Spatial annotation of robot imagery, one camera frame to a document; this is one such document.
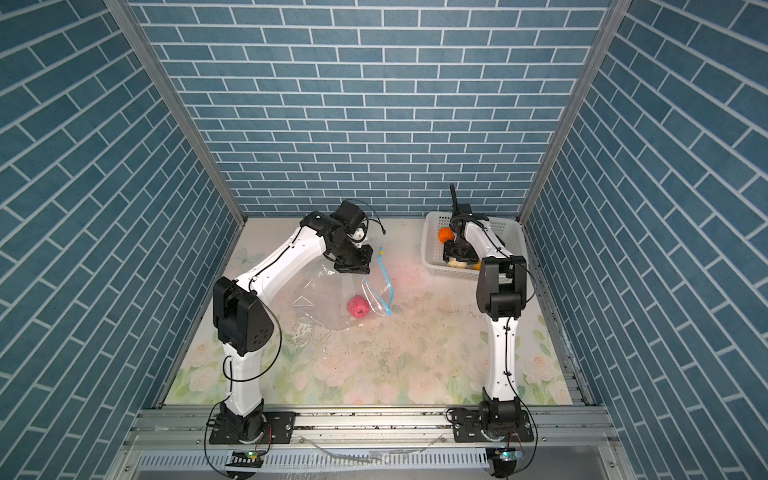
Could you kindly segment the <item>cream toy bun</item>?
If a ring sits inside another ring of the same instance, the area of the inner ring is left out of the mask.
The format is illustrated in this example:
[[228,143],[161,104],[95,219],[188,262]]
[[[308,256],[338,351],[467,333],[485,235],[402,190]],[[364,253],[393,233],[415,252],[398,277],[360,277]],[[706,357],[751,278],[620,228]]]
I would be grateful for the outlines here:
[[452,267],[452,268],[460,268],[460,269],[466,269],[467,268],[467,263],[466,262],[458,261],[455,258],[450,258],[449,261],[448,261],[448,265],[450,267]]

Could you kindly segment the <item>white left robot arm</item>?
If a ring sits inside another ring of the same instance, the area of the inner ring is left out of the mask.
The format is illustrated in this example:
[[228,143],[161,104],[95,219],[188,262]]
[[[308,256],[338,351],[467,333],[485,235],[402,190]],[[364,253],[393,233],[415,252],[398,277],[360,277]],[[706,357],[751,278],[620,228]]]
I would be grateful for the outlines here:
[[270,310],[273,297],[310,262],[324,258],[338,273],[367,274],[373,255],[365,243],[366,213],[345,200],[332,213],[307,214],[287,240],[255,267],[235,279],[222,277],[213,288],[213,324],[223,345],[223,373],[230,383],[225,410],[248,418],[263,406],[262,350],[279,329]]

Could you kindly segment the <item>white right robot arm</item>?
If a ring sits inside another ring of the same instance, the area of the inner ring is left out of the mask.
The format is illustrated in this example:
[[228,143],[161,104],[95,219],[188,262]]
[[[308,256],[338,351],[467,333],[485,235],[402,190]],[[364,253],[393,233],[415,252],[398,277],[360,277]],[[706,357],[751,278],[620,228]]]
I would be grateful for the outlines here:
[[476,303],[485,316],[489,340],[480,429],[493,440],[509,438],[523,417],[514,366],[518,320],[528,300],[527,262],[506,248],[485,215],[454,213],[449,228],[454,238],[444,242],[444,257],[480,265]]

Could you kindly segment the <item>clear zip top bag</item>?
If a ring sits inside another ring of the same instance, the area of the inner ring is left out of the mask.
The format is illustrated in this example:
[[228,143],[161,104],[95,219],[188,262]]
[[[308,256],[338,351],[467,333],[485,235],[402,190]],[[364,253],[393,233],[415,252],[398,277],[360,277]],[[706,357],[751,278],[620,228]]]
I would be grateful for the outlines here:
[[[364,296],[370,304],[371,312],[363,319],[355,319],[347,311],[347,302],[355,295]],[[329,262],[313,260],[284,287],[280,300],[299,322],[327,330],[344,330],[390,316],[393,303],[393,282],[382,249],[374,253],[368,275],[339,273]]]

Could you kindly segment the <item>pink toy fruit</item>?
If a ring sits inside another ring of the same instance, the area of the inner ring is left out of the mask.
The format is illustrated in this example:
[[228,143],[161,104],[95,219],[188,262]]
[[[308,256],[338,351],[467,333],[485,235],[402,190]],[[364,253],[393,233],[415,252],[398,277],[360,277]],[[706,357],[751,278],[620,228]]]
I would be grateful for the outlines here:
[[368,300],[362,295],[355,295],[347,302],[347,311],[355,319],[363,319],[371,312]]

